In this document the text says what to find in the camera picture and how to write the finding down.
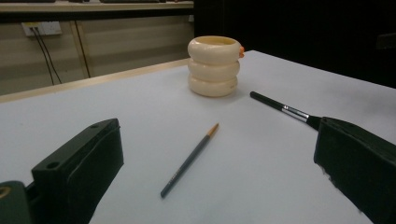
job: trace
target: shelf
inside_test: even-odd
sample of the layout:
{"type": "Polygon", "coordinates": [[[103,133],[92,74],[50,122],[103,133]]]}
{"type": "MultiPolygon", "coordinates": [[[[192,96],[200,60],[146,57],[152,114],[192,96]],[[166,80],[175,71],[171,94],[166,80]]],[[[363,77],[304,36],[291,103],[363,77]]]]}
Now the shelf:
{"type": "Polygon", "coordinates": [[[191,14],[193,1],[132,4],[57,1],[0,4],[0,22],[105,20],[191,14]]]}

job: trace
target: paintbrush bristles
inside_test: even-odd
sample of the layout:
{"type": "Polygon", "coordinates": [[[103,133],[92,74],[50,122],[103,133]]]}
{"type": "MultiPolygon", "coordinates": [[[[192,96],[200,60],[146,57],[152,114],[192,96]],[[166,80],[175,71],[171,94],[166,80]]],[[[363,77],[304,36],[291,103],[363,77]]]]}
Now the paintbrush bristles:
{"type": "Polygon", "coordinates": [[[217,123],[215,126],[213,126],[212,129],[209,130],[209,132],[207,132],[207,135],[209,135],[209,137],[212,137],[215,134],[218,127],[219,127],[219,124],[217,123]]]}

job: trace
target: dark background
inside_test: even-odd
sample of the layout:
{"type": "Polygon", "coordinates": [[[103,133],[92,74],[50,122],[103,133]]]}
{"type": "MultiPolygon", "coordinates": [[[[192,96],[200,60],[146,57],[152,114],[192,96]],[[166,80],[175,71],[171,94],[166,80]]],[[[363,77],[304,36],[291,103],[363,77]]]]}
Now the dark background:
{"type": "Polygon", "coordinates": [[[195,36],[396,88],[396,0],[194,0],[195,36]]]}

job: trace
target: ring stack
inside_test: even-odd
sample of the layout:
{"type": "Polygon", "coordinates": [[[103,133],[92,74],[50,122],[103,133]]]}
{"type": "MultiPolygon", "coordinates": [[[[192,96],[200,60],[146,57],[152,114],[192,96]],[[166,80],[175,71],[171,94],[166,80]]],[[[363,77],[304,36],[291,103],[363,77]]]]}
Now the ring stack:
{"type": "Polygon", "coordinates": [[[209,97],[229,95],[236,89],[238,59],[243,57],[240,43],[225,36],[199,36],[188,46],[189,87],[209,97]]]}

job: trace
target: hole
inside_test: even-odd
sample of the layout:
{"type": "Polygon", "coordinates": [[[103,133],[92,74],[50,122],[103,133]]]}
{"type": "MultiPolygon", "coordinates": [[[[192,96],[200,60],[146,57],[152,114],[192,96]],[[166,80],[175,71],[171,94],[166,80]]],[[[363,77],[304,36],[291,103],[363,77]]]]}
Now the hole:
{"type": "Polygon", "coordinates": [[[47,165],[47,169],[53,169],[59,166],[59,162],[55,161],[47,165]]]}
{"type": "Polygon", "coordinates": [[[0,187],[0,199],[6,197],[10,192],[10,187],[0,187]]]}
{"type": "Polygon", "coordinates": [[[226,36],[200,36],[196,37],[195,40],[197,42],[207,44],[207,45],[232,45],[235,44],[236,41],[226,37],[226,36]]]}

